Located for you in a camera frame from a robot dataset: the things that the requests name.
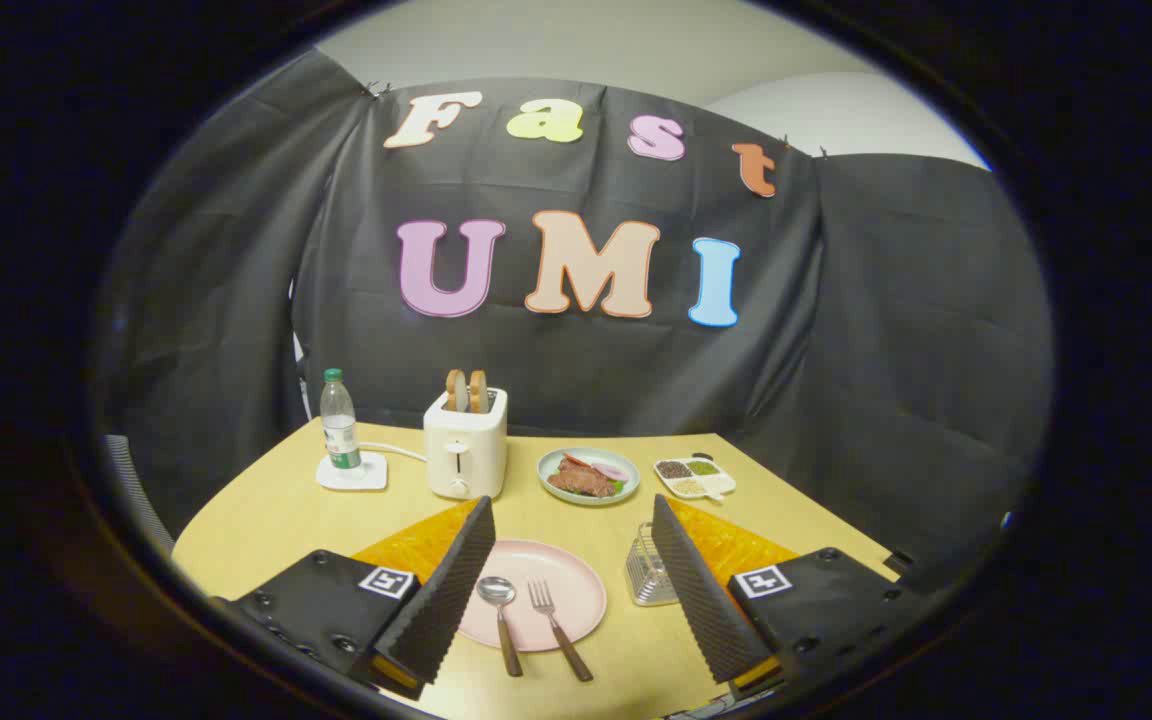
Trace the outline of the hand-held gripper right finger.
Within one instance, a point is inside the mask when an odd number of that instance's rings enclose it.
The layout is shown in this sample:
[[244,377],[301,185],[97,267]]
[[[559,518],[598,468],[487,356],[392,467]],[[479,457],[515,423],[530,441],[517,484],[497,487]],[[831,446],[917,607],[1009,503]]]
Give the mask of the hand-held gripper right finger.
[[652,538],[719,683],[776,680],[799,697],[858,669],[923,611],[914,589],[842,550],[795,553],[669,497],[655,497]]

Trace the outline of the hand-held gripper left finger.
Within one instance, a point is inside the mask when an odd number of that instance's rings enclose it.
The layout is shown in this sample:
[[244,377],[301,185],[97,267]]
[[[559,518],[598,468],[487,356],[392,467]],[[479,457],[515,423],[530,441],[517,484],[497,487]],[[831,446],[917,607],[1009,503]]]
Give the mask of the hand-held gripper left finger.
[[433,683],[497,539],[492,500],[438,511],[356,555],[314,550],[212,602],[365,685],[410,700]]

